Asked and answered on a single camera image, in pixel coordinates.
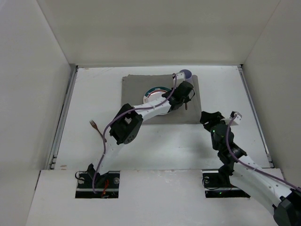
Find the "purple plastic cup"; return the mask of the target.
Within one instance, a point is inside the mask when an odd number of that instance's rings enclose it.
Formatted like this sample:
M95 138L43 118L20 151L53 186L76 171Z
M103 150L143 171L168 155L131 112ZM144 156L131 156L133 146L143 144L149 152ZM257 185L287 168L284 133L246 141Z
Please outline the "purple plastic cup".
M185 81L189 82L189 83L193 83L192 81L192 72L190 70L187 70L187 69L182 69L180 70L181 73L184 73L184 78L185 78Z

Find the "white plate green rim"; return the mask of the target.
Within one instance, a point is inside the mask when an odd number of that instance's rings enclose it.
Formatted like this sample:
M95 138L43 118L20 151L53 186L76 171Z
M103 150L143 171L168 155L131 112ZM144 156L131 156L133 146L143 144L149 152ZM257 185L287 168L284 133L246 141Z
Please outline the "white plate green rim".
M167 97L169 96L171 92L171 89L166 88L166 87L153 87L150 90L148 90L144 96L143 96L143 104L147 105L149 102L153 102L158 99L156 103L153 103L153 105L157 105L164 100L166 100L165 97L162 97L164 94L167 94Z

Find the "grey cloth placemat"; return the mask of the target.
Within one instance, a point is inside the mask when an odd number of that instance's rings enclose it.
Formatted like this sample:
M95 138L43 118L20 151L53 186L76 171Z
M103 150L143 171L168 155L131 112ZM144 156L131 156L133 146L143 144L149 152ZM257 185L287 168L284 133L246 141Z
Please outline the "grey cloth placemat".
M158 115L144 122L144 124L198 124L201 118L201 102L199 94L198 77L192 76L191 83L195 96L187 107L182 105L179 109L166 115ZM172 75L128 75L122 78L121 104L141 105L144 94L154 87L171 88Z

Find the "brown wooden fork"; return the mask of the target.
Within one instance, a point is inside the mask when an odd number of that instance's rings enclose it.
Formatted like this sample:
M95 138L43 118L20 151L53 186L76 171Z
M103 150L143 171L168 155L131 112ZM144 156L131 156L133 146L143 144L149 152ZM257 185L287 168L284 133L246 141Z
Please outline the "brown wooden fork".
M99 135L101 136L101 138L103 139L103 141L107 142L107 140L105 139L105 137L103 136L103 134L100 132L97 124L93 120L90 120L89 123L99 133Z

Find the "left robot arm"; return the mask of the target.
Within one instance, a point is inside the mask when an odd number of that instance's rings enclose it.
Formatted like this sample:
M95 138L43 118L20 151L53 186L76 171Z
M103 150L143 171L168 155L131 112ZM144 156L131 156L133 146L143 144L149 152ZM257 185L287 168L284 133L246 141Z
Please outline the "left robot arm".
M177 110L191 100L189 97L191 92L194 92L194 87L189 82L183 81L179 85L174 82L171 91L151 102L122 106L103 131L103 154L97 167L94 168L93 164L90 164L87 169L87 173L92 179L94 193L95 189L102 184L100 180L102 175L108 171L106 167L110 166L111 160L117 156L124 145L131 143L136 138L142 123L157 115Z

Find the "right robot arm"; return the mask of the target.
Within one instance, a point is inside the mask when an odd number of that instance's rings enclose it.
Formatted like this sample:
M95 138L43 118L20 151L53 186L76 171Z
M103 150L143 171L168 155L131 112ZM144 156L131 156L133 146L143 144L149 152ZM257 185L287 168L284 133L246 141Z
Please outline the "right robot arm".
M264 172L247 153L234 143L231 126L242 115L232 111L229 118L220 112L201 113L200 123L210 132L212 147L223 165L219 177L258 201L279 226L301 224L301 189L292 183Z

